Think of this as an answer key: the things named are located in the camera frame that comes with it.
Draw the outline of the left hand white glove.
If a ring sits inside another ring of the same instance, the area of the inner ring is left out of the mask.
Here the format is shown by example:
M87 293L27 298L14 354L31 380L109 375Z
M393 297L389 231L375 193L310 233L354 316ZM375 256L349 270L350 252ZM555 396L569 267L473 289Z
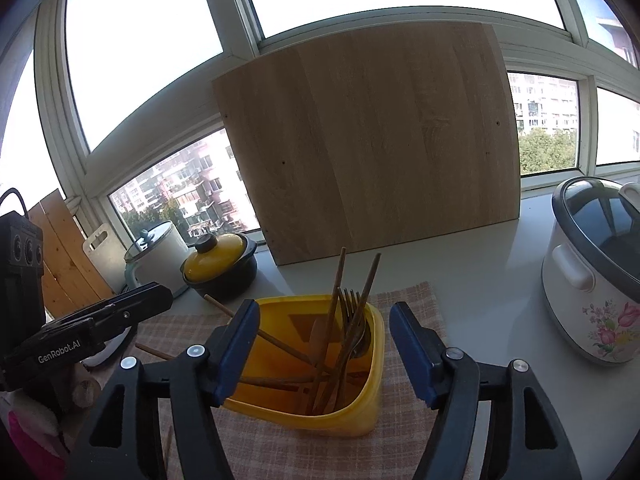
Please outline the left hand white glove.
M101 392L96 378L76 363L52 377L32 376L24 387L2 392L1 400L31 437L58 438L77 434Z

